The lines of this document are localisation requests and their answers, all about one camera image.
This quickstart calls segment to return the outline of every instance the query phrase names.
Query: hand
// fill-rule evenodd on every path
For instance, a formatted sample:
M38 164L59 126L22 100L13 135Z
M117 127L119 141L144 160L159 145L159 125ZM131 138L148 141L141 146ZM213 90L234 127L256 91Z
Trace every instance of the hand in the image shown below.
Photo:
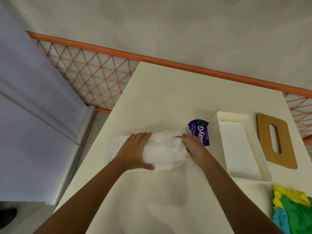
M113 161L119 162L126 171L137 168L154 170L154 166L145 163L142 158L143 148L148 142L151 135L151 132L143 132L138 134L132 133L125 141L125 143L121 146Z
M182 139L182 142L185 143L193 162L197 166L201 167L205 163L206 158L209 155L211 156L198 137L190 134L183 134L183 136L179 137Z

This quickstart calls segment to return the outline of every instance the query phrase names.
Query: purple label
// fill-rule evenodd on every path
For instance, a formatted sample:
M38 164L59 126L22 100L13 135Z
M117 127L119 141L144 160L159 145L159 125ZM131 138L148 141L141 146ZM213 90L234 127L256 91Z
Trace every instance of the purple label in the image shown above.
M205 146L209 146L209 138L208 138L208 122L204 120L193 120L188 124L191 134L200 138L201 142Z

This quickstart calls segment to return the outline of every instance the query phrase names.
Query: wooden cutting board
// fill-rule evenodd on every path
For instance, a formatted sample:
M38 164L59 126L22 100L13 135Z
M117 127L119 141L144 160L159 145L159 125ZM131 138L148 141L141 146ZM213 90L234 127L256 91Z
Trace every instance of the wooden cutting board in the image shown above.
M262 113L256 115L258 138L266 160L288 169L297 169L287 122ZM270 124L275 127L280 153L273 150Z

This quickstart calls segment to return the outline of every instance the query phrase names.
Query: yellow cloth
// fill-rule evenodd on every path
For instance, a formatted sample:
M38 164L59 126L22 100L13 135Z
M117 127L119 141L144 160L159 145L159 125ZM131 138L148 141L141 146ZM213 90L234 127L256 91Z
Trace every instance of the yellow cloth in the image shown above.
M292 201L296 203L311 207L311 203L307 195L302 191L294 190L294 192L292 192L290 189L287 189L279 185L274 185L273 191L274 191L274 196L275 196L273 199L273 204L275 205L274 209L284 208L280 201L280 199L282 198L282 194L286 195L288 198L290 198Z

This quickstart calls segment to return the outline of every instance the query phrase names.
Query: white countertop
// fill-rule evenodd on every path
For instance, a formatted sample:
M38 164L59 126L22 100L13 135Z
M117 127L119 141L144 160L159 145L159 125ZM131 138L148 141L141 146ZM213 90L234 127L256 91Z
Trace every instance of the white countertop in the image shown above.
M115 128L184 132L193 119L217 111L256 113L287 122L298 169L267 162L274 183L312 196L312 163L280 91L140 62L77 171L58 208L104 166ZM272 191L240 188L267 215ZM124 173L108 193L87 233L233 233L203 173L191 161L172 172Z

